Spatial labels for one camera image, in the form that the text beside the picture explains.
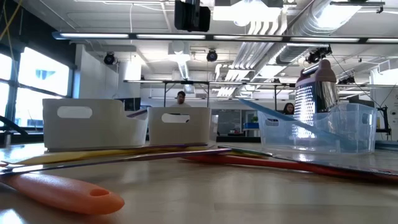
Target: white wall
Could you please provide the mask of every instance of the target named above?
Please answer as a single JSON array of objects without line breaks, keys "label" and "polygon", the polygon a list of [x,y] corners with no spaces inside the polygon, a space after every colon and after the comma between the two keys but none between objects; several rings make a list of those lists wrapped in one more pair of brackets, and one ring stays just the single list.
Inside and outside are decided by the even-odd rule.
[{"label": "white wall", "polygon": [[74,98],[111,99],[116,94],[119,75],[81,44],[76,46],[76,65]]},{"label": "white wall", "polygon": [[119,64],[119,80],[118,91],[116,92],[117,98],[138,98],[141,95],[139,83],[125,83],[123,82],[126,76],[127,63],[122,62]]},{"label": "white wall", "polygon": [[[398,69],[383,71],[381,74],[378,73],[377,69],[373,70],[371,84],[398,85]],[[378,104],[388,107],[387,118],[392,129],[392,139],[395,141],[398,140],[398,89],[375,88],[371,90],[371,93],[372,98]],[[377,117],[380,119],[381,128],[384,128],[384,119],[380,112],[377,114]],[[377,139],[386,140],[385,134],[378,134]]]},{"label": "white wall", "polygon": [[89,54],[85,46],[76,45],[74,98],[112,99],[139,97],[138,83],[124,83],[126,63],[121,63],[119,73],[110,69],[102,58]]}]

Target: person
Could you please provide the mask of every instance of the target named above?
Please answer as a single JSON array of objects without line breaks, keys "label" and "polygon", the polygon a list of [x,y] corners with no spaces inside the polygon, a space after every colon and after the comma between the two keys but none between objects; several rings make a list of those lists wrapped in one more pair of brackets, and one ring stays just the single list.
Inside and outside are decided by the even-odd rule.
[{"label": "person", "polygon": [[294,114],[294,105],[293,103],[286,103],[284,108],[284,114],[293,115]]},{"label": "person", "polygon": [[191,107],[190,105],[185,103],[184,91],[179,91],[179,93],[177,93],[177,103],[172,105],[172,107]]}]

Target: window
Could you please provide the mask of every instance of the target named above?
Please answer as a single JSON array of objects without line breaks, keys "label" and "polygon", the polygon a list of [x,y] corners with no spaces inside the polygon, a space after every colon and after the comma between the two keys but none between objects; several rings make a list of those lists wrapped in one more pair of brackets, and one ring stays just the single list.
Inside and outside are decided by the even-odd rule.
[{"label": "window", "polygon": [[9,80],[11,77],[12,60],[10,57],[0,54],[0,78]]},{"label": "window", "polygon": [[66,65],[27,47],[21,54],[19,83],[66,96],[68,80],[69,68]]},{"label": "window", "polygon": [[6,106],[8,102],[8,91],[9,87],[5,83],[0,83],[0,116],[6,115]]},{"label": "window", "polygon": [[15,123],[21,127],[43,128],[43,103],[46,98],[60,99],[25,88],[18,88]]}]

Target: woman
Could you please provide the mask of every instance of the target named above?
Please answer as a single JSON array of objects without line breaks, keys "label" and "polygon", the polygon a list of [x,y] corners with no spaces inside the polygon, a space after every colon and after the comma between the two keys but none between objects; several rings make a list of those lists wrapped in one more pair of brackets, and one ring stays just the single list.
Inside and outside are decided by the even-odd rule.
[{"label": "woman", "polygon": [[284,114],[293,115],[294,114],[294,105],[293,103],[286,103],[284,108]]}]

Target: man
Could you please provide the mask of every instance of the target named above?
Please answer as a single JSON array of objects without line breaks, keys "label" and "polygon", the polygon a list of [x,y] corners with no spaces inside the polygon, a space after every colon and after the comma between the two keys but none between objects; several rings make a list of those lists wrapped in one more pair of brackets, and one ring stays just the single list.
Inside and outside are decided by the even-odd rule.
[{"label": "man", "polygon": [[185,101],[185,93],[184,91],[179,91],[177,93],[177,103],[172,105],[172,107],[191,107],[190,105],[184,103]]}]

